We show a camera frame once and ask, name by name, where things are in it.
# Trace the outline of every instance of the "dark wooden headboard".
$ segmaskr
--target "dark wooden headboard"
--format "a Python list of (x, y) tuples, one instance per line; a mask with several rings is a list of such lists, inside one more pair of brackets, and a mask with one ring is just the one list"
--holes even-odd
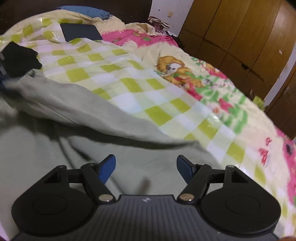
[(0, 0), (0, 34), (27, 17), (64, 5), (95, 7), (110, 12), (125, 23), (145, 23), (151, 4), (152, 0)]

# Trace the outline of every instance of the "gray garment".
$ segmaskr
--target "gray garment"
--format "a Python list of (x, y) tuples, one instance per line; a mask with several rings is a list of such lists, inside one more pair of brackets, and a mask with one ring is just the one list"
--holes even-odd
[(0, 100), (0, 222), (17, 233), (10, 209), (24, 191), (57, 165), (80, 168), (116, 157), (107, 186), (116, 194), (179, 194), (186, 186), (176, 168), (183, 154), (220, 168), (199, 143), (171, 138), (75, 84), (33, 70), (3, 82)]

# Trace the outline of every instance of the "yellow-green object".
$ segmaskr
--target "yellow-green object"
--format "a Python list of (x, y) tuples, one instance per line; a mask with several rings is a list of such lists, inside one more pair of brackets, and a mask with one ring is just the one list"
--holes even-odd
[(255, 96), (254, 97), (254, 100), (253, 100), (253, 103), (255, 105), (257, 105), (259, 107), (259, 109), (261, 110), (265, 110), (265, 107), (264, 107), (264, 100), (262, 100), (259, 96)]

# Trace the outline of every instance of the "white logo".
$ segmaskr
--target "white logo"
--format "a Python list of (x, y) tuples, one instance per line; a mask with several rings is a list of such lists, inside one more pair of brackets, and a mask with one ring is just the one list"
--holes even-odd
[(148, 203), (148, 202), (150, 202), (151, 201), (151, 199), (150, 198), (148, 198), (148, 197), (146, 197), (146, 198), (144, 198), (144, 199), (142, 199), (143, 200), (143, 202), (145, 202), (145, 203)]

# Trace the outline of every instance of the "blue pillow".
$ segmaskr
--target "blue pillow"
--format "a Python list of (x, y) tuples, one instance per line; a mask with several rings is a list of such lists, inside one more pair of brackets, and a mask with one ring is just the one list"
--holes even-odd
[(61, 6), (57, 7), (57, 9), (69, 10), (72, 12), (78, 12), (84, 15), (87, 15), (91, 18), (99, 17), (103, 20), (108, 19), (110, 17), (110, 13), (106, 12), (102, 9), (97, 9), (94, 7), (86, 7), (86, 6)]

